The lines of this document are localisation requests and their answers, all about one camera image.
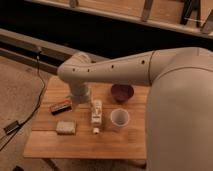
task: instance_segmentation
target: beige sponge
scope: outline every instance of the beige sponge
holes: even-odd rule
[[[75,122],[59,121],[56,126],[56,132],[60,135],[74,135],[76,131]]]

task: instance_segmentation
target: red bowl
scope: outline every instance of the red bowl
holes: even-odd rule
[[[114,84],[111,87],[111,94],[117,102],[123,103],[134,95],[134,89],[131,85]]]

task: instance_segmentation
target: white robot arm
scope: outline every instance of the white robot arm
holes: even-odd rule
[[[213,54],[159,50],[91,63],[77,53],[58,69],[74,103],[90,100],[87,82],[151,86],[146,105],[149,171],[213,170]]]

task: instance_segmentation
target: wooden table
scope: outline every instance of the wooden table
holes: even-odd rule
[[[67,84],[53,76],[33,122],[24,157],[45,158],[50,165],[53,165],[47,160],[50,158],[146,159],[144,113],[149,88],[134,86],[134,96],[121,105],[111,96],[111,84],[91,83],[90,87],[93,98],[103,102],[101,133],[92,133],[88,104],[81,104],[75,111],[55,116],[49,112],[50,105],[65,100],[69,94]],[[112,131],[109,127],[110,112],[115,108],[124,108],[130,114],[129,124],[120,132]],[[58,121],[73,120],[77,122],[76,135],[57,135],[55,129]]]

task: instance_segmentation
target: paper cup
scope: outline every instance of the paper cup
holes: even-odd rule
[[[110,116],[113,128],[120,130],[129,123],[129,113],[125,109],[115,109],[111,112]]]

